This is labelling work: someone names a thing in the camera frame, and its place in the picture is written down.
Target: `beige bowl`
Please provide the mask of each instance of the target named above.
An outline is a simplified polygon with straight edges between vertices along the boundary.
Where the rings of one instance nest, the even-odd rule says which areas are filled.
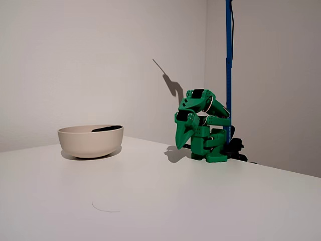
[[[74,157],[96,158],[106,156],[120,148],[124,127],[116,130],[91,132],[112,125],[67,127],[58,130],[64,152]]]

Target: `bowl rim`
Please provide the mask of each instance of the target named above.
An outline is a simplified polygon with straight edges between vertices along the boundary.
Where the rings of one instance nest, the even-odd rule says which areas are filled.
[[[71,128],[71,127],[64,127],[64,128],[59,129],[58,133],[64,133],[64,134],[99,134],[99,133],[114,132],[114,131],[118,131],[118,130],[123,130],[124,129],[124,126],[122,126],[122,125],[112,125],[112,124],[106,124],[106,125],[84,125],[84,126],[73,126],[73,127],[94,127],[94,126],[106,126],[106,127],[121,126],[121,128],[115,129],[115,130],[102,131],[102,132],[64,132],[64,131],[62,131],[63,129]]]

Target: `black cable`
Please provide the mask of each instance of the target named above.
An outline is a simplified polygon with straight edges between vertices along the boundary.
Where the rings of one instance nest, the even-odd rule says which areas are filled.
[[[234,16],[233,16],[233,9],[232,9],[232,0],[230,0],[230,10],[232,15],[232,60],[233,62],[233,46],[234,46]]]

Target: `green robot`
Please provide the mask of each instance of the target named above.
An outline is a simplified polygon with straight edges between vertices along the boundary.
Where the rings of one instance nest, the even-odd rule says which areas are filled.
[[[204,112],[208,115],[198,116]],[[226,145],[226,131],[223,129],[210,130],[210,126],[231,126],[230,113],[216,99],[215,95],[207,89],[194,89],[187,91],[179,111],[175,114],[176,146],[190,148],[192,158],[206,159],[207,162],[226,162],[228,158],[247,161],[244,155],[239,154],[242,141],[232,139]],[[186,142],[191,138],[191,145]]]

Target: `black object in bowl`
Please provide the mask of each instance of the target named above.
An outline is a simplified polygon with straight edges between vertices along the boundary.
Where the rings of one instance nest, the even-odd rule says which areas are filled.
[[[93,129],[91,132],[105,132],[105,131],[112,131],[116,129],[120,129],[122,126],[110,126],[110,127],[103,127],[98,129]]]

